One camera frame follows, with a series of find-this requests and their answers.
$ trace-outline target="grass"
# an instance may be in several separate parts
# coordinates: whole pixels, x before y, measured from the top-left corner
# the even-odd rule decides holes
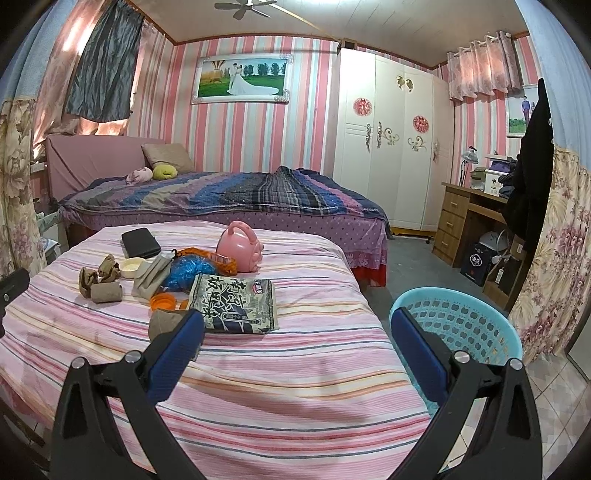
[[[277,95],[282,95],[283,93],[283,83],[285,81],[285,77],[283,75],[273,76],[257,76],[253,75],[251,77],[244,78],[248,83],[251,85],[263,86],[263,87],[275,87],[279,89]],[[222,78],[221,82],[213,82],[209,83],[209,80],[202,80],[199,82],[199,98],[204,97],[214,97],[214,96],[230,96],[228,90],[230,88],[230,79],[229,78]]]

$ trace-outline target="brown pillow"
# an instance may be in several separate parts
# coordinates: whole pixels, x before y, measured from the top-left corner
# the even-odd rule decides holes
[[[189,154],[185,150],[185,147],[180,143],[146,143],[142,145],[142,150],[152,168],[158,163],[166,163],[176,168],[179,173],[190,173],[195,171],[193,160],[189,158]]]

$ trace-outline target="tile floor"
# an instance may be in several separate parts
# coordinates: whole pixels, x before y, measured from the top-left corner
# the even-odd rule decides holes
[[[494,305],[482,294],[480,287],[433,255],[432,247],[432,244],[427,245],[424,240],[415,238],[396,237],[388,241],[387,286],[369,288],[365,295],[390,336],[390,307],[394,299],[409,288],[453,288]],[[527,366],[526,371],[540,419],[545,480],[566,457],[591,420],[591,385],[563,355],[541,356]],[[462,461],[483,408],[483,399],[474,402],[448,458],[450,466]]]

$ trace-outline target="fan blade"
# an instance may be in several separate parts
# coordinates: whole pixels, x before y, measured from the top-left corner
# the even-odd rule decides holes
[[[236,19],[236,20],[242,20],[242,17],[244,17],[244,14],[246,13],[246,8],[242,7],[240,8],[240,10],[237,10],[235,14],[233,14],[232,16]]]
[[[227,4],[227,3],[214,4],[214,7],[217,10],[234,10],[236,8],[242,8],[241,5],[238,5],[238,4]]]
[[[257,10],[256,8],[251,8],[251,10],[252,10],[254,13],[256,13],[256,14],[259,14],[259,15],[260,15],[260,16],[262,16],[262,17],[271,18],[271,16],[270,16],[270,15],[264,14],[263,12],[261,12],[260,10]]]

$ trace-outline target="blue plastic bag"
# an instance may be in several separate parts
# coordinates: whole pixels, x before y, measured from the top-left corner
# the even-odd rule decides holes
[[[199,255],[183,255],[174,259],[170,275],[166,277],[162,287],[167,291],[189,293],[195,277],[200,273],[217,275],[217,268],[209,260]]]

